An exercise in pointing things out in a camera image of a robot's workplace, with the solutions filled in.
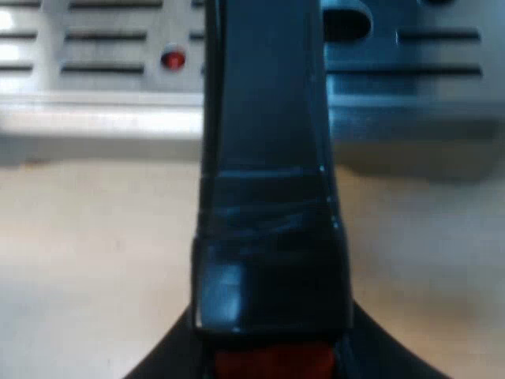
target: vent slot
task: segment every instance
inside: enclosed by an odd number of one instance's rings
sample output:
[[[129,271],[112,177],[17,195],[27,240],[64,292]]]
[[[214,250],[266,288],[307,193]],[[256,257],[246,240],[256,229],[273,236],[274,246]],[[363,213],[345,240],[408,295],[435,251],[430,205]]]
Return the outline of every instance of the vent slot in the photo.
[[[482,77],[480,66],[400,66],[372,69],[328,69],[327,73],[369,77]]]
[[[69,9],[159,9],[163,0],[73,0]]]
[[[192,0],[191,7],[197,8],[197,9],[204,8],[205,7],[205,0]]]
[[[41,0],[0,0],[0,7],[8,6],[15,8],[40,8]]]
[[[205,41],[205,32],[190,32],[189,40],[193,42],[203,42]]]
[[[430,43],[430,42],[472,42],[481,41],[481,35],[476,29],[433,29],[415,30],[399,29],[399,43]]]
[[[353,43],[372,30],[370,17],[355,9],[326,9],[323,12],[324,42]]]
[[[27,39],[34,40],[37,38],[37,31],[0,31],[1,39]]]
[[[69,62],[62,66],[62,73],[107,73],[142,75],[142,63],[116,63],[116,62]]]
[[[33,70],[31,63],[0,62],[0,73],[30,73]]]
[[[69,42],[144,42],[148,37],[146,31],[96,31],[72,30],[66,33],[65,41]]]

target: oval hole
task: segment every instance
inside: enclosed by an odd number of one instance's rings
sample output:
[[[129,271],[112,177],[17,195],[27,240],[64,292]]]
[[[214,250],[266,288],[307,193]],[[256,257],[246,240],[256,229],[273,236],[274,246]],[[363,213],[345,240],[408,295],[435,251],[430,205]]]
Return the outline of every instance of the oval hole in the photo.
[[[355,9],[326,9],[323,23],[325,42],[356,42],[365,38],[372,29],[370,18]]]

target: beige countertop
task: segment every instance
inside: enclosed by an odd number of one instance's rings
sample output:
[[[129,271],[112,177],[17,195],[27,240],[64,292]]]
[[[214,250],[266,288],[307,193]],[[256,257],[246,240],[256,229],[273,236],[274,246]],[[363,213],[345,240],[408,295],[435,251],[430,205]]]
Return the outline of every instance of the beige countertop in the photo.
[[[339,171],[356,299],[457,378],[505,376],[505,170],[470,184]],[[0,377],[116,378],[189,297],[194,163],[0,170]]]

